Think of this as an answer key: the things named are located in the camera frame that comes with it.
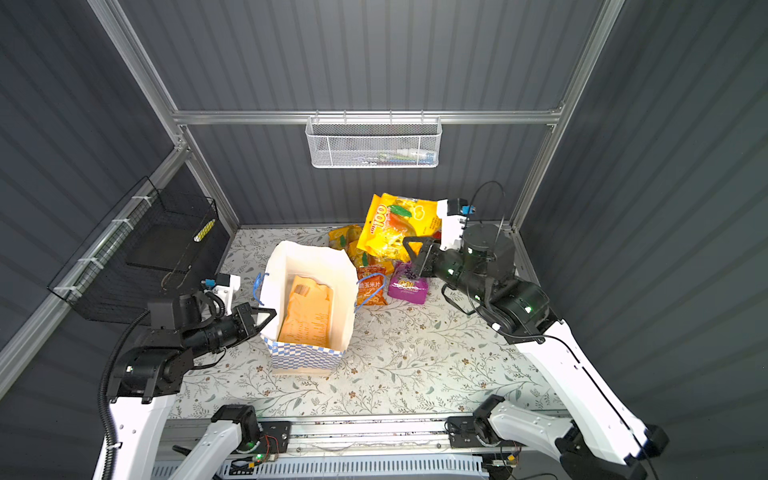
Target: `blue checkered pattern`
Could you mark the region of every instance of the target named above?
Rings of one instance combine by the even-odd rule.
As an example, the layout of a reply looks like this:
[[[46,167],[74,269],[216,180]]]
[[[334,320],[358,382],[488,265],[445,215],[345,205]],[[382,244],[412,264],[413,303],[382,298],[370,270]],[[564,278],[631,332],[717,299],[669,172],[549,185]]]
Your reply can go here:
[[[322,346],[303,345],[301,343],[275,342],[264,338],[266,347],[272,356],[275,369],[326,369],[333,370],[339,365],[344,352],[327,349]]]

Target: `wire basket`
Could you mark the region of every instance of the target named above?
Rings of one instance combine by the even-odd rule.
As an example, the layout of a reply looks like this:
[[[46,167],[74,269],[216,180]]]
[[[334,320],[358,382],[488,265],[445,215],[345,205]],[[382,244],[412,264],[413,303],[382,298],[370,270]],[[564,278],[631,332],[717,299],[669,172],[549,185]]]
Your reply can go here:
[[[440,119],[416,123],[359,124],[306,121],[312,166],[317,168],[434,168]]]
[[[74,255],[48,290],[85,319],[129,323],[148,300],[189,293],[213,278],[228,240],[213,199],[152,190],[126,218],[112,220],[92,254]]]

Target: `white cable tie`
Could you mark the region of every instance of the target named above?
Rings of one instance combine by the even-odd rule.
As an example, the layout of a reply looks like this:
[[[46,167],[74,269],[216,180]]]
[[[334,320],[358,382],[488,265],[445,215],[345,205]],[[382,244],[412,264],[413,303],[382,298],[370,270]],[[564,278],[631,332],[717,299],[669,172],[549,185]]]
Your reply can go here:
[[[134,229],[134,226],[131,225],[131,221],[127,218],[116,218],[112,220],[111,223],[125,223],[126,225],[128,225],[128,228],[130,228],[131,230]]]
[[[149,197],[149,196],[136,195],[135,197],[131,197],[131,198],[140,198],[140,199],[142,199],[142,200],[146,200],[146,201],[147,201],[147,203],[149,204],[149,206],[150,206],[150,207],[152,206],[152,201],[150,200],[150,197]]]
[[[98,267],[99,270],[103,270],[104,269],[104,265],[102,265],[101,262],[98,261],[98,258],[96,258],[96,257],[81,258],[80,260],[78,260],[78,262],[93,262],[93,263],[96,264],[96,266]]]

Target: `gray corrugated wall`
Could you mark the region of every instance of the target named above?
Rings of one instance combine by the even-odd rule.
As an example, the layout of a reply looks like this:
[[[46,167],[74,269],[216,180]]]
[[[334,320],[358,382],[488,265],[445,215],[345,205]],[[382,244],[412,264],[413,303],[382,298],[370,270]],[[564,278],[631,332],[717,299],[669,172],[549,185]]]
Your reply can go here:
[[[182,110],[557,107],[599,0],[122,2]]]
[[[185,167],[166,188],[200,194]],[[0,399],[0,478],[93,475],[104,435],[96,409],[98,382],[124,329],[124,324],[89,322],[76,313],[66,316]],[[137,329],[126,345],[140,333]]]
[[[123,2],[181,110],[556,108],[599,0]],[[445,126],[435,169],[317,170],[303,127],[190,127],[244,224],[365,218],[383,192],[493,189],[510,215],[546,127]]]
[[[84,0],[0,2],[0,111],[2,348],[173,145]],[[0,477],[90,478],[98,379],[123,328],[64,319],[0,400]]]
[[[670,447],[768,468],[768,3],[629,2],[522,228],[584,351]]]
[[[317,169],[300,126],[190,127],[240,221],[345,223],[365,220],[374,193],[469,199],[500,180],[506,201],[488,188],[476,204],[483,218],[507,218],[546,133],[545,125],[446,125],[437,168]]]
[[[0,347],[173,144],[82,2],[0,2]]]

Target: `purple snack bag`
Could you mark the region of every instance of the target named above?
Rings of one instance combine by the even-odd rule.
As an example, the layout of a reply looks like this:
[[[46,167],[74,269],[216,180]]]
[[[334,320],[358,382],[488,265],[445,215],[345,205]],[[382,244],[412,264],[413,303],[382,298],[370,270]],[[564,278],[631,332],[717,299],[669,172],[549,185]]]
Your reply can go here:
[[[411,263],[400,263],[392,274],[387,293],[392,298],[405,300],[406,302],[424,305],[427,300],[429,283],[426,278],[418,278],[411,273]]]

